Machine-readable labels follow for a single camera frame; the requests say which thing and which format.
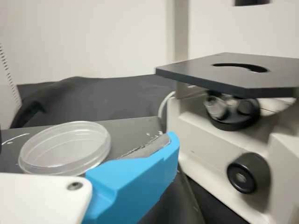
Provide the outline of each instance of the clear plastic petri dish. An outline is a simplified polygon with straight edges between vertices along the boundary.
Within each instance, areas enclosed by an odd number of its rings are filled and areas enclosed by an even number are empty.
[[[73,121],[50,127],[22,147],[19,166],[27,174],[81,175],[109,154],[111,137],[100,124]]]

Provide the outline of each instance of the focus knob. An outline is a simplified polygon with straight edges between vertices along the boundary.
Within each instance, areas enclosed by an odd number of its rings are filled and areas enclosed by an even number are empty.
[[[267,161],[257,153],[245,153],[229,164],[227,175],[235,189],[244,194],[270,186],[271,174]]]

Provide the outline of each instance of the gray metal surface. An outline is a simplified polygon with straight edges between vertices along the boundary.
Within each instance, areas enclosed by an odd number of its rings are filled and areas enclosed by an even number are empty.
[[[112,148],[106,161],[118,158],[133,148],[145,145],[161,134],[157,117],[107,120],[98,123],[103,125],[111,135]],[[34,134],[48,127],[50,126],[2,130],[2,142],[6,141],[6,143],[3,145],[0,154],[0,172],[22,173],[17,163],[22,145]],[[180,170],[160,201],[139,223],[181,224],[185,221],[189,224],[204,224],[200,208],[185,179],[185,175]],[[78,185],[74,184],[74,186],[70,186],[70,190],[77,187]]]
[[[103,125],[111,135],[112,148],[106,161],[118,158],[133,148],[145,145],[161,133],[157,117],[106,120],[98,123]],[[33,135],[48,127],[50,126],[2,130],[2,142],[16,136],[23,136],[8,141],[2,146],[0,172],[23,173],[18,165],[21,147]]]
[[[125,153],[118,159],[134,159],[134,158],[145,158],[159,151],[161,148],[167,146],[170,143],[170,138],[168,134],[160,135],[149,143],[134,148],[131,151]]]
[[[267,71],[215,64],[250,64]],[[242,98],[297,97],[299,59],[220,53],[156,68],[156,75]]]

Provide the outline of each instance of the black table surface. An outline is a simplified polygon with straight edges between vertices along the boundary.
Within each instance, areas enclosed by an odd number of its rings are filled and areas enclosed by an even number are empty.
[[[107,120],[98,123],[109,131],[112,139],[112,148],[106,161],[146,144],[161,133],[157,117]],[[0,172],[22,173],[18,165],[18,156],[22,145],[30,137],[48,127],[2,130],[3,146],[0,155]],[[140,223],[204,223],[200,208],[180,167],[178,167],[174,182],[166,189],[160,201],[140,220]]]

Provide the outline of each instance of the white wall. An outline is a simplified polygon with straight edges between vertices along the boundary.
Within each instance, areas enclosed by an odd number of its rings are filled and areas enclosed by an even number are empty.
[[[189,58],[219,52],[299,57],[298,0],[250,7],[233,2],[190,0]]]
[[[166,0],[0,0],[17,84],[154,73],[167,63]]]

